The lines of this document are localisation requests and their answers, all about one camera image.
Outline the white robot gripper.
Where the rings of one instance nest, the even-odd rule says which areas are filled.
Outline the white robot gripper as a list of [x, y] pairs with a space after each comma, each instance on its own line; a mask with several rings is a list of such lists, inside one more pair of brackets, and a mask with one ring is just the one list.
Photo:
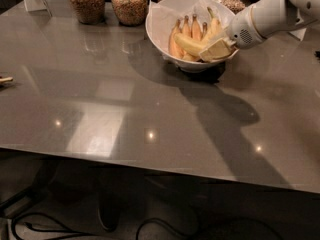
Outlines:
[[266, 38], [263, 35], [262, 16], [263, 9], [257, 4], [236, 14], [226, 29], [232, 41], [229, 38], [216, 40], [199, 53], [200, 58], [205, 62], [220, 60], [229, 57], [235, 45], [239, 49], [249, 49], [263, 43]]

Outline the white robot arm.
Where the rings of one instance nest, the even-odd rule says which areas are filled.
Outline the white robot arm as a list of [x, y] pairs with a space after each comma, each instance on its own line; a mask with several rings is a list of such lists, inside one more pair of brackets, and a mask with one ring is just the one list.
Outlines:
[[320, 0], [259, 0], [236, 14], [199, 56], [206, 62], [224, 59], [235, 49], [252, 48], [278, 32], [303, 29], [319, 20]]

